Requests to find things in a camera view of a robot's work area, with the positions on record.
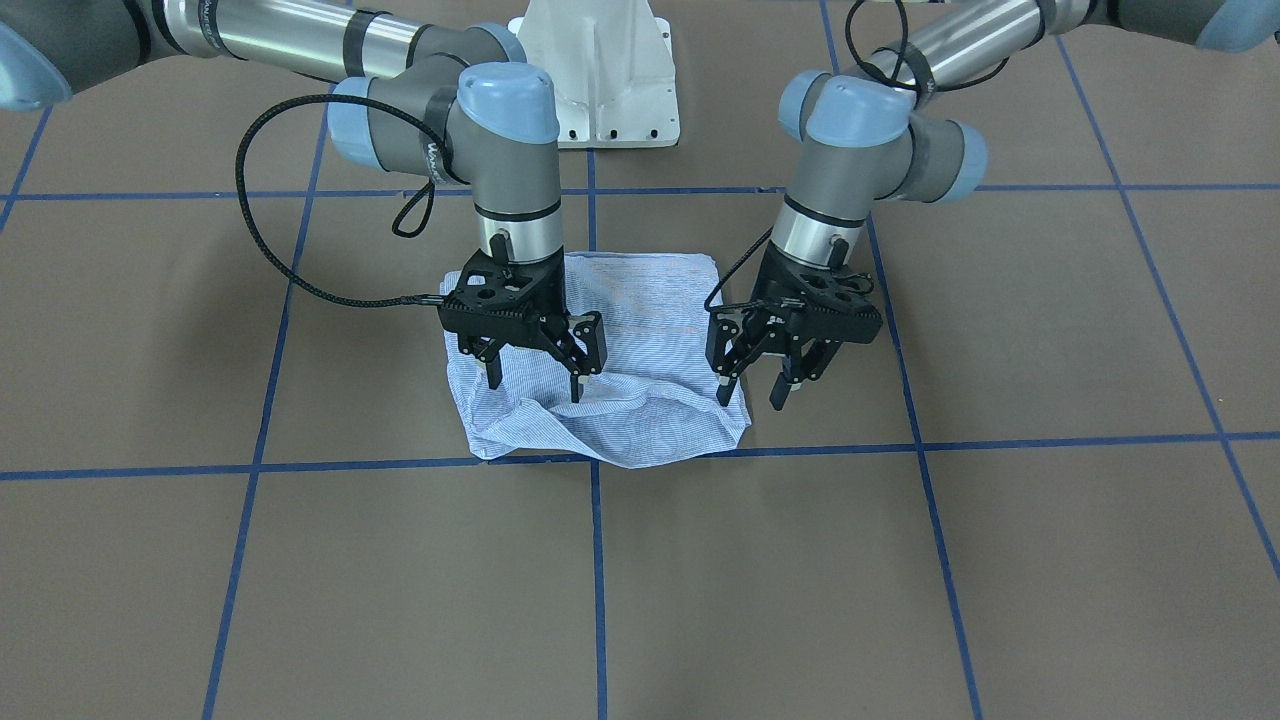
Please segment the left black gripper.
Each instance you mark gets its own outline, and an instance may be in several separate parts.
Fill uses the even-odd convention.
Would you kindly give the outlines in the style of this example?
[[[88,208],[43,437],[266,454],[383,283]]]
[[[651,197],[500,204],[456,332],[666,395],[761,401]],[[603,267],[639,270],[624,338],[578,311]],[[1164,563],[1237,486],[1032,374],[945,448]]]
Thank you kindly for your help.
[[[847,266],[809,266],[767,245],[751,297],[745,304],[712,301],[727,279],[707,296],[710,314],[707,361],[718,375],[716,400],[730,405],[739,378],[764,355],[782,359],[769,402],[782,411],[794,386],[819,379],[842,345],[868,345],[883,316],[867,299],[869,277]]]

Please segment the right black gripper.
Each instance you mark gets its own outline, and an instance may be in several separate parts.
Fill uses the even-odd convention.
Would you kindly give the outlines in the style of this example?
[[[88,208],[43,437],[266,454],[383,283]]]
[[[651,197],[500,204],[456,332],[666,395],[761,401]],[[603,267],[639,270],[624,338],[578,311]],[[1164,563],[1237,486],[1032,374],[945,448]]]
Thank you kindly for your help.
[[[500,388],[503,347],[531,348],[570,373],[570,400],[579,404],[585,377],[604,369],[605,332],[599,311],[570,313],[564,288],[562,249],[530,264],[504,264],[479,251],[438,310],[458,350],[485,366],[489,389]]]

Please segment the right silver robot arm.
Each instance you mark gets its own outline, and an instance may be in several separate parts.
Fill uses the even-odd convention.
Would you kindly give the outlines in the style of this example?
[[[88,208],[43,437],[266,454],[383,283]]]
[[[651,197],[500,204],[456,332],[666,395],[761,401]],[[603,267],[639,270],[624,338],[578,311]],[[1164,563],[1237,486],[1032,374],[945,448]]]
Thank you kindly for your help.
[[[549,355],[570,375],[573,401],[602,373],[600,313],[567,307],[553,83],[504,26],[451,29],[335,1],[5,1],[1,36],[9,111],[65,102],[169,56],[227,56],[333,83],[329,94],[268,109],[239,142],[236,192],[262,255],[330,304],[434,306],[492,388],[502,383],[508,347]],[[251,211],[244,164],[270,120],[308,105],[325,108],[343,158],[424,178],[406,211],[431,208],[443,184],[470,188],[479,246],[449,293],[342,297],[302,279],[269,249]]]

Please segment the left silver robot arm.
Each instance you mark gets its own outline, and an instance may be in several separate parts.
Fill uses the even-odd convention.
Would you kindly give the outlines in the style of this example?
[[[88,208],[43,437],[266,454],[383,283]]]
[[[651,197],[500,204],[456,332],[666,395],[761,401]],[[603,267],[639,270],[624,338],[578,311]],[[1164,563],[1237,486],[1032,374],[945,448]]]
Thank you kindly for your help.
[[[925,117],[937,95],[995,78],[1009,58],[1082,26],[1110,26],[1201,50],[1242,53],[1277,32],[1275,1],[974,1],[868,54],[842,73],[804,72],[778,118],[803,152],[742,304],[708,299],[707,361],[727,405],[763,356],[781,363],[771,405],[818,380],[845,345],[868,345],[883,318],[873,281],[849,259],[878,201],[951,202],[980,183],[982,135]]]

